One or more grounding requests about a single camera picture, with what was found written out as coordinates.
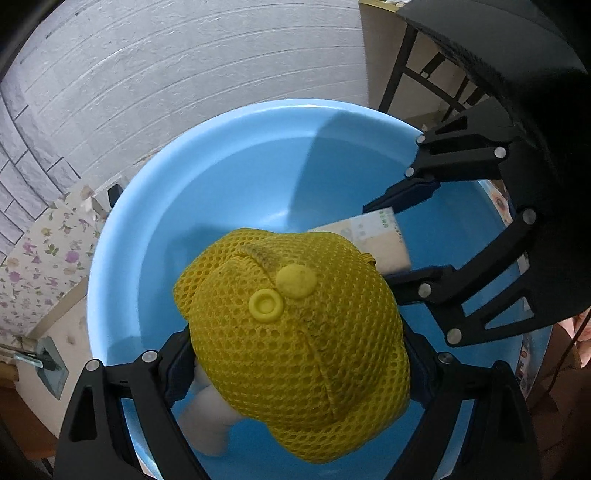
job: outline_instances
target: metal pin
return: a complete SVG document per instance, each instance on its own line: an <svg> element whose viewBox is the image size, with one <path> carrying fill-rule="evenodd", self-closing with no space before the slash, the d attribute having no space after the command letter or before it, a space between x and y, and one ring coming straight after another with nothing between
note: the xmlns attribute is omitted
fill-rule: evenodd
<svg viewBox="0 0 591 480"><path fill-rule="evenodd" d="M462 341L462 331L459 328L452 328L446 335L447 343L457 345Z"/></svg>
<svg viewBox="0 0 591 480"><path fill-rule="evenodd" d="M437 354L437 360L444 365L449 365L454 361L454 356L450 352L441 352Z"/></svg>
<svg viewBox="0 0 591 480"><path fill-rule="evenodd" d="M154 350L148 350L147 352L144 352L144 354L142 355L142 360L147 364L152 363L157 358L158 352L155 352Z"/></svg>
<svg viewBox="0 0 591 480"><path fill-rule="evenodd" d="M505 158L507 156L507 150L505 147L496 147L495 148L495 157L496 158Z"/></svg>
<svg viewBox="0 0 591 480"><path fill-rule="evenodd" d="M431 294L431 285L428 283L421 283L418 287L418 296L426 299Z"/></svg>
<svg viewBox="0 0 591 480"><path fill-rule="evenodd" d="M98 360L91 360L86 364L86 369L89 372L93 372L99 367L100 367L100 362Z"/></svg>
<svg viewBox="0 0 591 480"><path fill-rule="evenodd" d="M535 223L537 215L535 214L535 210L528 208L523 211L522 218L523 221L527 223L527 225L533 225Z"/></svg>

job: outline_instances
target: white brick wall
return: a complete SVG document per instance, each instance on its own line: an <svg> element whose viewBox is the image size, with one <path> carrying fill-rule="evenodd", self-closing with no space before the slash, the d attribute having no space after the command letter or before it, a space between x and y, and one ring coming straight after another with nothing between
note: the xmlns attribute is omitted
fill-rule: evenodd
<svg viewBox="0 0 591 480"><path fill-rule="evenodd" d="M0 210L22 229L78 176L96 188L249 103L376 107L403 33L394 14L357 0L65 0L0 85ZM436 51L421 37L416 50L418 68ZM459 78L448 66L437 83ZM418 85L401 90L402 118L439 107Z"/></svg>

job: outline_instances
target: purple flower pattern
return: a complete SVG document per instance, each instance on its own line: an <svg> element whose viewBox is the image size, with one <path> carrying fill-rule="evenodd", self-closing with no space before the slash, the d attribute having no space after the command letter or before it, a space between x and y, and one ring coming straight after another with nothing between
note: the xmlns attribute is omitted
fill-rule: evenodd
<svg viewBox="0 0 591 480"><path fill-rule="evenodd" d="M0 337L3 331L28 333L88 275L104 225L98 215L77 208L91 194L83 186L56 200L2 264Z"/></svg>

